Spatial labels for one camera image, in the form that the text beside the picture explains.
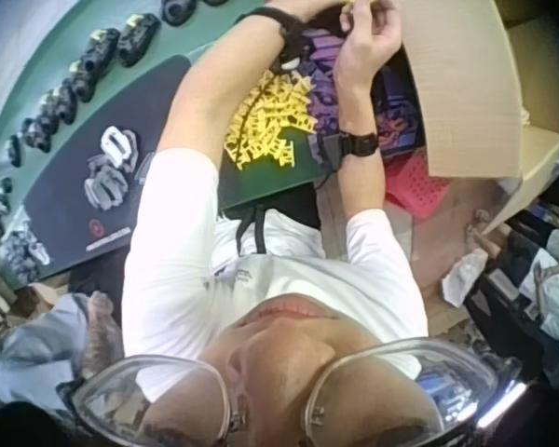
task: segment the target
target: finger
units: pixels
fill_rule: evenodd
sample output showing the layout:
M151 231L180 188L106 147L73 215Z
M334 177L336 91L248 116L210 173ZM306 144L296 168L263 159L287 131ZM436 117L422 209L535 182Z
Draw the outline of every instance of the finger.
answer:
M350 29L352 28L351 17L352 17L352 5L347 4L344 7L342 7L342 12L339 15L339 24L344 33L349 32Z
M352 8L354 18L354 33L369 37L373 33L373 14L371 0L356 0Z
M402 2L400 0L379 0L383 10L377 13L383 26L377 36L380 40L392 42L394 45L402 41Z

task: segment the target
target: pink plastic basket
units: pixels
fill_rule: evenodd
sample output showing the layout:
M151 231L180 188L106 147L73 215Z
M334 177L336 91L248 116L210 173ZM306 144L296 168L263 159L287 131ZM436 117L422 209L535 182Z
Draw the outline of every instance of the pink plastic basket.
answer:
M386 167L388 200L413 216L426 219L439 208L450 181L429 177L427 151L417 149L409 158L399 157Z

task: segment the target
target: person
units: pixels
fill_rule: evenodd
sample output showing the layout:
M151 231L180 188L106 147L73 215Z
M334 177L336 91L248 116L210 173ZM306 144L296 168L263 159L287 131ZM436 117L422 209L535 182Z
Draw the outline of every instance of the person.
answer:
M232 219L236 210L218 216L228 124L282 52L283 36L298 28L283 22L307 22L340 3L271 0L218 40L179 86L126 262L130 357L72 397L80 417L109 439L416 445L493 397L492 369L417 338L428 336L422 296L383 211L370 90L402 44L400 0L356 0L339 17L348 34L334 67L348 259L325 259L311 185L237 212L263 213L263 234L260 220L257 229ZM359 150L349 153L348 144Z

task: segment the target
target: watch strap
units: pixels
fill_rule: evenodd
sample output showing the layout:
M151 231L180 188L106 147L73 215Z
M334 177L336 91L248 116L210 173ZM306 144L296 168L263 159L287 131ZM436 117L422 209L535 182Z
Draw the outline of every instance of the watch strap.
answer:
M376 133L368 135L352 135L351 133L340 132L339 152L340 158L345 156L371 156L379 148Z

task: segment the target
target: purple fabric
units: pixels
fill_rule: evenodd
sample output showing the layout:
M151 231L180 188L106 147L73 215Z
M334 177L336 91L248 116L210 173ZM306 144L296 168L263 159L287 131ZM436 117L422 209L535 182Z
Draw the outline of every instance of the purple fabric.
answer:
M317 139L335 135L339 131L337 93L334 85L334 64L344 40L320 29L309 29L305 36L315 45L310 61L301 64L299 71L309 75L315 86L310 95L308 112L317 118ZM416 149L421 117L416 106L412 80L406 82L391 68L381 71L385 95L374 98L379 147L384 158L405 154ZM322 144L311 144L318 161Z

